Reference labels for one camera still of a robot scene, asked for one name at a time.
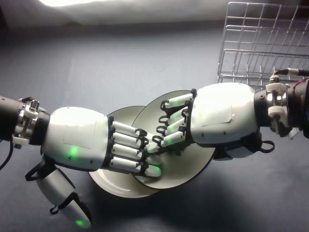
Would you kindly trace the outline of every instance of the metal wire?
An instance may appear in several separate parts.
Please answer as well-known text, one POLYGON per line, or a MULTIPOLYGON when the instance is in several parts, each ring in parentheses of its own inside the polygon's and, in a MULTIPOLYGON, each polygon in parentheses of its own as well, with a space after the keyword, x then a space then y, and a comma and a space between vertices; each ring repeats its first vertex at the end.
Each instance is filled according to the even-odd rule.
MULTIPOLYGON (((230 2, 218 62, 218 82, 263 89, 276 69, 309 69, 309 7, 230 2)), ((294 82, 303 77, 281 77, 294 82)))

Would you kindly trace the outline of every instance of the background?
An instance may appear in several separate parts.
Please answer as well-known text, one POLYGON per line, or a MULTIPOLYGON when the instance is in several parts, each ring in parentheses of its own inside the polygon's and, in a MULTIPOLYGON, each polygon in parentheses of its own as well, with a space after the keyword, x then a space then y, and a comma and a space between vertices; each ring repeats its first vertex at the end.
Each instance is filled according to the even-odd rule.
MULTIPOLYGON (((33 7, 38 1, 29 2, 33 4, 22 8, 17 0, 0 1, 1 95, 32 96, 50 113, 62 106, 80 106, 109 114, 147 105, 170 91, 217 81, 224 25, 220 20, 183 17, 178 23, 85 26, 68 19, 64 24, 79 26, 42 27, 44 20, 38 18, 49 21, 46 12, 53 9, 40 4, 46 10, 42 12, 33 7)), ((217 5, 210 11, 214 9, 224 12, 217 18, 224 19, 226 7, 217 5)), ((63 170, 92 213, 92 232, 307 231, 308 141, 302 134, 293 140, 279 138, 269 129, 262 129, 262 134, 264 140, 275 142, 274 152, 212 161, 191 182, 144 199, 112 196, 88 173, 63 170)), ((1 162, 8 151, 9 144, 2 142, 1 162)), ((38 147, 25 146, 14 150, 1 171, 0 230, 83 231, 61 214, 50 215, 52 205, 35 182, 26 182, 25 174, 40 160, 38 147)))

